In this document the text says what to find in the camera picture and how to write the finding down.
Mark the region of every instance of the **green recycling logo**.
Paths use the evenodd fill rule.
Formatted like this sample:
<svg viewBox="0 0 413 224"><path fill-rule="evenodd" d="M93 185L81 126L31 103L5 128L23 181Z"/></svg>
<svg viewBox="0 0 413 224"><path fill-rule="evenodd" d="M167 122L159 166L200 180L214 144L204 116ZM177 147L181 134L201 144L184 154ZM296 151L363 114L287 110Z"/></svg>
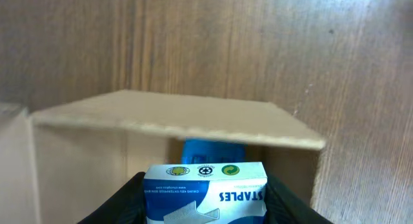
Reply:
<svg viewBox="0 0 413 224"><path fill-rule="evenodd" d="M222 173L228 176L234 176L239 173L239 167L235 165L225 165L222 168Z"/></svg>

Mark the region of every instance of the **cardboard box flap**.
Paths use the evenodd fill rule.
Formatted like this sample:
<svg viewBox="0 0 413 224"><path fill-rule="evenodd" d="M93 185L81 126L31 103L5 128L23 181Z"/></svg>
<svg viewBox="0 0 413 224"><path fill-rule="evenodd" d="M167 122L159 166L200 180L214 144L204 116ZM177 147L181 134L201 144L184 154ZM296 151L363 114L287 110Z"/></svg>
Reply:
<svg viewBox="0 0 413 224"><path fill-rule="evenodd" d="M122 90L32 114L35 124L319 150L325 140L272 103Z"/></svg>

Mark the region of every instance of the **wooden panel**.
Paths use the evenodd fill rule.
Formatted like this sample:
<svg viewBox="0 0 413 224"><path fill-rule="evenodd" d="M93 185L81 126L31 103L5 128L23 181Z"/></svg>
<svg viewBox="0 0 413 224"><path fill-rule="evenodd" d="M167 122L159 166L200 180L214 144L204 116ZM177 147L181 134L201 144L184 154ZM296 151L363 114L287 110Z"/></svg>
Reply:
<svg viewBox="0 0 413 224"><path fill-rule="evenodd" d="M413 192L412 4L145 0L132 88L272 101L330 140L317 211L338 223L403 223Z"/></svg>
<svg viewBox="0 0 413 224"><path fill-rule="evenodd" d="M31 110L126 86L134 0L0 0L0 99Z"/></svg>

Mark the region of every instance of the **cardboard box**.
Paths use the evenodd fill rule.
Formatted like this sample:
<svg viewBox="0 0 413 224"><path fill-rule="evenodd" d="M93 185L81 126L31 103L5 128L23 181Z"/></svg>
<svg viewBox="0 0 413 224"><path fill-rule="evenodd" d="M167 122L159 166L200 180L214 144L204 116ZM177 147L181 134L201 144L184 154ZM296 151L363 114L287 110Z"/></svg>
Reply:
<svg viewBox="0 0 413 224"><path fill-rule="evenodd" d="M143 184L148 224L264 223L261 162L153 165Z"/></svg>
<svg viewBox="0 0 413 224"><path fill-rule="evenodd" d="M0 120L1 223L77 222L136 172L180 163L186 137L248 144L248 161L310 203L325 146L271 103L127 90L30 116L3 104Z"/></svg>

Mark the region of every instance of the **white staples box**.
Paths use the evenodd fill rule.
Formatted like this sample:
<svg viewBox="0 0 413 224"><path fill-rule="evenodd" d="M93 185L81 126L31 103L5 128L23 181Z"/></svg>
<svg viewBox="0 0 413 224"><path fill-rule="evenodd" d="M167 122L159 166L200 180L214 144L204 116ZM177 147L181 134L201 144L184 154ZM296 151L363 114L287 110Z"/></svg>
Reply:
<svg viewBox="0 0 413 224"><path fill-rule="evenodd" d="M149 224L262 224L267 211L261 162L154 165L143 184Z"/></svg>

